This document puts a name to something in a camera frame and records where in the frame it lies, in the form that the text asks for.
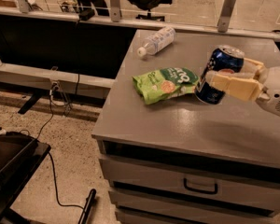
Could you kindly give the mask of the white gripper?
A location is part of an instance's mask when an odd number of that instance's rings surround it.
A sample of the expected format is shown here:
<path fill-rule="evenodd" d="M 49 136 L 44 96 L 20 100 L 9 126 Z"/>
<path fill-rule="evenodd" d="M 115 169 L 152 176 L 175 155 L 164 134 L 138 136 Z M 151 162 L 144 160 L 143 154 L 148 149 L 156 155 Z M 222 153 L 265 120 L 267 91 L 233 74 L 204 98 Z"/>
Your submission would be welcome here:
<path fill-rule="evenodd" d="M 266 70 L 263 62 L 244 58 L 241 72 L 244 74 L 209 71 L 205 81 L 239 100 L 256 101 L 260 108 L 280 117 L 280 66 Z"/>

